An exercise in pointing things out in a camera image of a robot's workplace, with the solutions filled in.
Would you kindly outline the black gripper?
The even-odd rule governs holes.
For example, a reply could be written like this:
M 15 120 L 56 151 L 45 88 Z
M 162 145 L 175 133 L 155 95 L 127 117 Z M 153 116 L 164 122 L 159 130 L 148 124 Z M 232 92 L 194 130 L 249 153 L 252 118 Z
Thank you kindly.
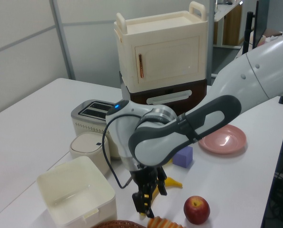
M 154 190 L 158 187 L 161 195 L 167 195 L 165 188 L 167 175 L 164 169 L 146 167 L 138 171 L 131 171 L 130 174 L 138 186 L 138 192 L 132 195 L 137 212 L 145 214 L 148 218 L 154 218 L 151 209 Z

